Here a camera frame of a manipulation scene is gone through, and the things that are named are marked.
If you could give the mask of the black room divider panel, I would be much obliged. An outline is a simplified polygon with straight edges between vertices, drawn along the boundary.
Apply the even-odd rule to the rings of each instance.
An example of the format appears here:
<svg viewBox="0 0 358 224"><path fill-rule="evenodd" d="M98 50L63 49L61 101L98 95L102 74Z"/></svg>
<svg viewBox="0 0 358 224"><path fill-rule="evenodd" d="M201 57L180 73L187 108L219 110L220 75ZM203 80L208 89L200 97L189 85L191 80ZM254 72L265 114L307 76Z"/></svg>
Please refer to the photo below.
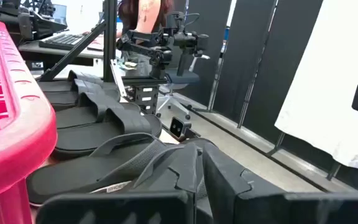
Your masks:
<svg viewBox="0 0 358 224"><path fill-rule="evenodd" d="M278 0L244 126L275 143L275 122L303 56L323 0Z"/></svg>
<svg viewBox="0 0 358 224"><path fill-rule="evenodd" d="M185 71L178 77L179 82L186 87L181 89L180 93L206 106L209 104L223 46L231 0L188 0L188 2L187 13L190 17L186 20L185 30L196 32L197 46L201 49L201 54L209 58L198 57L193 71L189 71L194 57L186 56Z"/></svg>
<svg viewBox="0 0 358 224"><path fill-rule="evenodd" d="M277 0L237 0L213 110L239 122Z"/></svg>

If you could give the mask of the black banded slide sandal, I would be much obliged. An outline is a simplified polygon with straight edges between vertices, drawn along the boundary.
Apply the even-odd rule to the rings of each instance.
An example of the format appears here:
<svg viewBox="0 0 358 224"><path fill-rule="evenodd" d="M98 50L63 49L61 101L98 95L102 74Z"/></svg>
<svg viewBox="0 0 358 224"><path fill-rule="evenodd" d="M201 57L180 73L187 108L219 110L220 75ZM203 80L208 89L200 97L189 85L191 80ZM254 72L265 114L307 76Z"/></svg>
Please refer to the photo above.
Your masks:
<svg viewBox="0 0 358 224"><path fill-rule="evenodd" d="M114 140L113 147L118 148L158 138L161 132L162 122L154 114L108 108L101 121L59 128L52 156L58 160L88 156L109 140Z"/></svg>
<svg viewBox="0 0 358 224"><path fill-rule="evenodd" d="M76 105L76 101L81 93L72 92L72 91L64 91L64 92L46 92L43 91L44 95L49 100L50 104L55 108L69 108ZM102 95L108 95L115 100L120 99L120 95L110 93L98 93Z"/></svg>
<svg viewBox="0 0 358 224"><path fill-rule="evenodd" d="M140 112L135 103L120 103L104 93L84 92L77 98L76 106L55 113L57 129L100 123L109 108Z"/></svg>
<svg viewBox="0 0 358 224"><path fill-rule="evenodd" d="M77 93L114 93L120 95L120 91L115 83L104 82L100 77L74 70L70 70L67 79L39 82L39 86L46 92L72 91Z"/></svg>

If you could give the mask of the white cloth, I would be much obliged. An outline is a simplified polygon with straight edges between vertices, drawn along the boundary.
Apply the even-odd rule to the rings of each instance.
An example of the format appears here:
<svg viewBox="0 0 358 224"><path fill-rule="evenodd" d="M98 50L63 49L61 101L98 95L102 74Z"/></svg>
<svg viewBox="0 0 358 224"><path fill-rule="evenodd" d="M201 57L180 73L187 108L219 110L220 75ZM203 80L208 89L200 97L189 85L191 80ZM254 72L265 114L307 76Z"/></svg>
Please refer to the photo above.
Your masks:
<svg viewBox="0 0 358 224"><path fill-rule="evenodd" d="M358 0L323 0L275 127L358 169L357 85Z"/></svg>

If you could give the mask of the person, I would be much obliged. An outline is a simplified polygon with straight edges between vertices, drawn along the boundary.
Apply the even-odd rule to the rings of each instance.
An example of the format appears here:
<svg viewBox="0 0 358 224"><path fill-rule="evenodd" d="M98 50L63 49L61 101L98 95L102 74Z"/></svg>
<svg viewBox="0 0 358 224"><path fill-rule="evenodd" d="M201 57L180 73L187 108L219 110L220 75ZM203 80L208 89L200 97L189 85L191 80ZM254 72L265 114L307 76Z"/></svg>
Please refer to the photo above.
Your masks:
<svg viewBox="0 0 358 224"><path fill-rule="evenodd" d="M166 15L173 9L173 0L121 0L118 5L118 16L122 29L117 30L119 38L128 30L142 33L157 32L166 24Z"/></svg>

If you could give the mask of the red plastic bin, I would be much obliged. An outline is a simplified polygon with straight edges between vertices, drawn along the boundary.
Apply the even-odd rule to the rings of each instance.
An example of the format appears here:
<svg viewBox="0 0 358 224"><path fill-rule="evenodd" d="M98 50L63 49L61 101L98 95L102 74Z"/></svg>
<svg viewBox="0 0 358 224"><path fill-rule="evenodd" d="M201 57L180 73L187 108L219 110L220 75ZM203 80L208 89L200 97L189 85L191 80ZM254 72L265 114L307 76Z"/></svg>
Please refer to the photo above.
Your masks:
<svg viewBox="0 0 358 224"><path fill-rule="evenodd" d="M56 143L55 112L0 22L0 224L32 224L25 179Z"/></svg>

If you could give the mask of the blue office chair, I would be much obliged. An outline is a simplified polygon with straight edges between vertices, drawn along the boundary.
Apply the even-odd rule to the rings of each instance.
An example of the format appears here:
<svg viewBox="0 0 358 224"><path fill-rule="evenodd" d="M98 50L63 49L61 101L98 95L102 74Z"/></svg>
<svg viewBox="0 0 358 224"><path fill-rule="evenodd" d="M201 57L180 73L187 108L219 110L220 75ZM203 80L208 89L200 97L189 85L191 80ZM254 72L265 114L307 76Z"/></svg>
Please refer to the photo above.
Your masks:
<svg viewBox="0 0 358 224"><path fill-rule="evenodd" d="M196 73L190 70L184 70L181 75L178 75L177 71L178 70L175 68L169 68L165 71L167 83L162 86L168 91L164 94L164 96L159 97L159 99L164 98L165 100L157 108L156 116L160 118L160 111L162 108L166 107L170 110L174 105L185 113L186 120L190 120L191 116L189 110L179 102L178 98L175 97L174 91L184 89L189 84L197 83L200 78Z"/></svg>

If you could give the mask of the black desk equipment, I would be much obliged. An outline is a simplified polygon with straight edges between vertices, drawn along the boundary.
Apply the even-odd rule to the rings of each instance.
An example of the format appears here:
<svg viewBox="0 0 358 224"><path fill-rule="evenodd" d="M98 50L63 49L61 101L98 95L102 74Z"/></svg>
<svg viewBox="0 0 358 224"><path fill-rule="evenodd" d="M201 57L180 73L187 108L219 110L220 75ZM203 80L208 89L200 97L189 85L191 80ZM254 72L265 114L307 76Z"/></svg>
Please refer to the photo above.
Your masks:
<svg viewBox="0 0 358 224"><path fill-rule="evenodd" d="M67 29L52 0L0 0L0 22L20 40L39 40Z"/></svg>

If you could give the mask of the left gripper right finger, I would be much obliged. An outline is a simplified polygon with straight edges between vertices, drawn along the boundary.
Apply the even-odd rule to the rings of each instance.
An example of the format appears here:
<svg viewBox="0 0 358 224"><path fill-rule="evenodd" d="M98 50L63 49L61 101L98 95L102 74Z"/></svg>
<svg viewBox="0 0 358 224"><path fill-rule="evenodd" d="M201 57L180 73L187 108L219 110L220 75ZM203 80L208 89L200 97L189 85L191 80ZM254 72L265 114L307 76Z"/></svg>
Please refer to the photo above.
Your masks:
<svg viewBox="0 0 358 224"><path fill-rule="evenodd" d="M203 169L217 224L358 224L358 192L287 192L213 144Z"/></svg>

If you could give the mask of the black flip-flop sandal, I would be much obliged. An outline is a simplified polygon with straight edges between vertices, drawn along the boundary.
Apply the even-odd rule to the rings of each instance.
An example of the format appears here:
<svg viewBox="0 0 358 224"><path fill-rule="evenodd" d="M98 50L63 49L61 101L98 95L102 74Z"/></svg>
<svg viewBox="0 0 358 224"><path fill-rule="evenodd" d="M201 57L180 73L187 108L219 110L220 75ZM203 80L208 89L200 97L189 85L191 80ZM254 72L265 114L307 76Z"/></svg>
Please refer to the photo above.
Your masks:
<svg viewBox="0 0 358 224"><path fill-rule="evenodd" d="M26 178L33 207L61 194L111 194L132 185L153 162L184 144L165 144L147 133L108 139L90 155L43 166Z"/></svg>

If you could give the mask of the black computer keyboard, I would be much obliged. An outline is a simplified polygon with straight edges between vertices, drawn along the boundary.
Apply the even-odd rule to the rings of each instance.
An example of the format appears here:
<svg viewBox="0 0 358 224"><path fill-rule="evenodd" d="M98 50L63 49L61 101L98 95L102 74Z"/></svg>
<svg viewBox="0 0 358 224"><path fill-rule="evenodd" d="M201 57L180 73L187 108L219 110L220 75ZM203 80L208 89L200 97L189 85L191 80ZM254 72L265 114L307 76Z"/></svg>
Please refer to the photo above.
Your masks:
<svg viewBox="0 0 358 224"><path fill-rule="evenodd" d="M59 34L48 39L40 40L39 47L58 50L71 50L83 38L84 35Z"/></svg>

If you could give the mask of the grey desk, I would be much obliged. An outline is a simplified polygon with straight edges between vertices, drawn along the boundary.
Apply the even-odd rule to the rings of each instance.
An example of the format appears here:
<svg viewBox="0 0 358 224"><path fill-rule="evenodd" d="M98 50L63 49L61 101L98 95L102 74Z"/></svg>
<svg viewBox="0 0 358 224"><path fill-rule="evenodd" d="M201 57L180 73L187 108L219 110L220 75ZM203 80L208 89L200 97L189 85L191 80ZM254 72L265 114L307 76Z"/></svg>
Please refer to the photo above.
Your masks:
<svg viewBox="0 0 358 224"><path fill-rule="evenodd" d="M25 61L29 60L46 63L57 63L69 52L68 50L39 47L38 40L18 46L18 51ZM91 66L93 65L94 59L101 60L103 58L103 52L84 49L70 62L70 64Z"/></svg>

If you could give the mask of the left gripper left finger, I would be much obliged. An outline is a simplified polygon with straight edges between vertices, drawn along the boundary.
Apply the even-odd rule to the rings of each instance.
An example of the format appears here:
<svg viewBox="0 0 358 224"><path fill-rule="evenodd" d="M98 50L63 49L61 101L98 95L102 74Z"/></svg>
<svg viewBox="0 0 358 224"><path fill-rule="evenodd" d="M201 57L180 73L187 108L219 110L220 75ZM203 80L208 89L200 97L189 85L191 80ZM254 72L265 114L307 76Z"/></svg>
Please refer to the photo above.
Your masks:
<svg viewBox="0 0 358 224"><path fill-rule="evenodd" d="M35 224L193 224L197 157L193 143L171 146L121 191L51 198Z"/></svg>

